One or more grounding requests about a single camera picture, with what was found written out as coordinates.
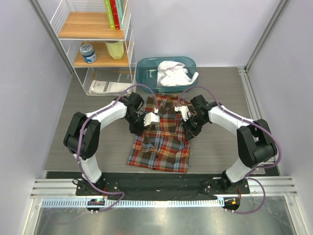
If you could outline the plaid flannel long sleeve shirt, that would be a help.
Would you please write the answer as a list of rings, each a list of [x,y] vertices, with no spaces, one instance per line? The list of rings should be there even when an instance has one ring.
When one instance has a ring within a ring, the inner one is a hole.
[[[135,136],[127,164],[152,170],[186,173],[189,167],[190,141],[186,139],[183,118],[175,112],[176,102],[190,103],[173,94],[157,94],[160,122]]]

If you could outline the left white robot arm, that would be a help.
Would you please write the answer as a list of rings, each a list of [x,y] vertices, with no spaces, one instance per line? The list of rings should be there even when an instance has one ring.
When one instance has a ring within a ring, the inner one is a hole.
[[[64,137],[64,146],[79,161],[85,190],[100,195],[105,181],[98,167],[95,153],[99,146],[100,131],[118,119],[129,123],[132,134],[141,135],[144,131],[144,114],[139,113],[144,100],[137,93],[115,99],[103,109],[83,114],[76,112]]]

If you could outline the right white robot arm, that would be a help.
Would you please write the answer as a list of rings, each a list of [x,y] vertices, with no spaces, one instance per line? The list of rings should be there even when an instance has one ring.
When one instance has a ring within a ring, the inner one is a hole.
[[[175,107],[175,112],[182,116],[187,140],[199,135],[207,123],[217,124],[237,138],[238,159],[221,174],[224,192],[233,193],[254,168],[277,155],[277,146],[265,120],[246,119],[218,102],[207,102],[202,95],[191,99],[191,105],[192,112],[188,106]]]

